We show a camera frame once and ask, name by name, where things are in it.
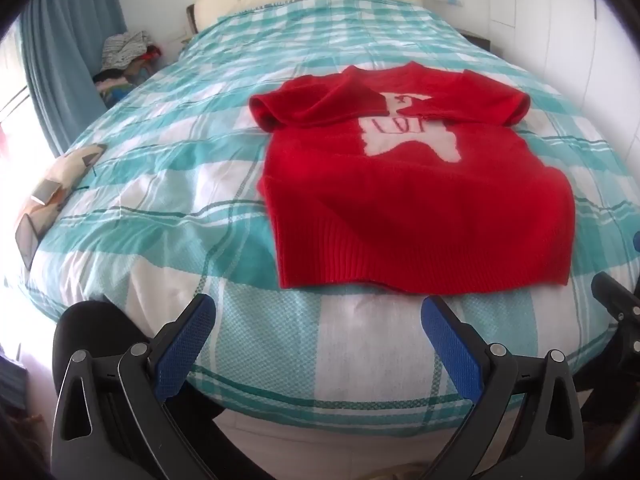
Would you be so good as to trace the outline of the red knit sweater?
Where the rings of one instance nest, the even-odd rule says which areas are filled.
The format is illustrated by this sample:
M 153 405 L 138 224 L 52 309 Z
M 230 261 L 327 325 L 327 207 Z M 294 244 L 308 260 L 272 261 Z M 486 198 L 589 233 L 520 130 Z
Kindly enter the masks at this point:
M 515 131 L 529 96 L 418 63 L 301 76 L 248 102 L 284 288 L 461 295 L 570 277 L 575 201 Z

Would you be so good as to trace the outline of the pile of clothes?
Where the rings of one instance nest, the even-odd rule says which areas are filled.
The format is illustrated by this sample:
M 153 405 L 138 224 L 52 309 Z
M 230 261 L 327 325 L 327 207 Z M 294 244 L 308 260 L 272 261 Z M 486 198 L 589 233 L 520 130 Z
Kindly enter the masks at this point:
M 92 77 L 105 107 L 109 110 L 153 76 L 162 55 L 145 30 L 106 38 L 101 69 Z

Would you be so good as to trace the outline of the teal plaid bedspread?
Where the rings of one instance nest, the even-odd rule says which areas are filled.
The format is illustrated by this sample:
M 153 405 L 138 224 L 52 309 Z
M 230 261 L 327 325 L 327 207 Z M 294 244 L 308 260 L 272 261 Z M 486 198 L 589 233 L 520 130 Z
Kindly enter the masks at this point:
M 638 186 L 567 98 L 435 13 L 395 0 L 299 0 L 201 32 L 80 136 L 105 153 L 43 237 L 22 291 L 52 320 L 82 300 L 111 301 L 150 335 L 204 292 L 219 320 L 190 379 L 226 408 L 351 434 L 457 426 L 470 406 L 423 333 L 420 299 L 355 286 L 280 289 L 256 190 L 267 138 L 250 96 L 299 75 L 409 61 L 474 70 L 532 97 L 518 134 L 567 174 L 576 198 L 570 281 L 450 307 L 514 353 L 560 349 L 578 370 L 614 330 L 591 295 L 593 275 L 627 287 L 639 275 Z

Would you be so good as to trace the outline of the small silver device on pillow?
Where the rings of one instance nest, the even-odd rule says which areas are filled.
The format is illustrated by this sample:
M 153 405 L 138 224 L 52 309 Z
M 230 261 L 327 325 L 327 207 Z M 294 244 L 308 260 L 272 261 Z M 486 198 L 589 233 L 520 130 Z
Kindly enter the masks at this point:
M 58 191 L 62 190 L 62 184 L 58 181 L 43 179 L 32 191 L 30 199 L 41 206 L 47 206 Z

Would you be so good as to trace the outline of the patterned beige pillow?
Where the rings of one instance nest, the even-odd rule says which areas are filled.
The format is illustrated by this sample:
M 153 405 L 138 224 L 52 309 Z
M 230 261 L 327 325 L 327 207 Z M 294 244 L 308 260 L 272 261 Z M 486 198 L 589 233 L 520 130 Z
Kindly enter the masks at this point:
M 26 216 L 30 221 L 36 237 L 42 239 L 74 188 L 105 151 L 105 144 L 90 144 L 55 159 L 21 213 L 21 217 Z

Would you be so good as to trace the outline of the white wardrobe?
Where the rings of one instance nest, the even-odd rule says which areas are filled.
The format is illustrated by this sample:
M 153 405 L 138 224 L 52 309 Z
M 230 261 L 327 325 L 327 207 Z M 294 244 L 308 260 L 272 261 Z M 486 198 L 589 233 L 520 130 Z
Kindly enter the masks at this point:
M 607 136 L 639 127 L 639 55 L 604 0 L 489 0 L 492 46 L 578 105 Z

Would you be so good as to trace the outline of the dark wooden nightstand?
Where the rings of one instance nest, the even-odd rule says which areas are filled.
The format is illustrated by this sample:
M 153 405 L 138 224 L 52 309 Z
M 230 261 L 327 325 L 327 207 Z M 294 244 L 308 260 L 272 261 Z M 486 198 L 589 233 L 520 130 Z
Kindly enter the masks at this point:
M 491 51 L 491 42 L 489 39 L 473 34 L 472 32 L 467 32 L 466 30 L 460 30 L 459 34 L 465 40 L 468 40 L 470 44 L 474 44 L 474 46 L 477 46 L 487 52 Z

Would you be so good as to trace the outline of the blue curtain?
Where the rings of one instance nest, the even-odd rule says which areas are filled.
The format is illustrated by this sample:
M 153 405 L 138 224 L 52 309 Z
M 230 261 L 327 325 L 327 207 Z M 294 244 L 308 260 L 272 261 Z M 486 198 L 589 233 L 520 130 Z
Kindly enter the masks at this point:
M 44 137 L 64 154 L 106 106 L 94 86 L 105 39 L 126 30 L 119 0 L 30 0 L 18 19 L 26 81 Z

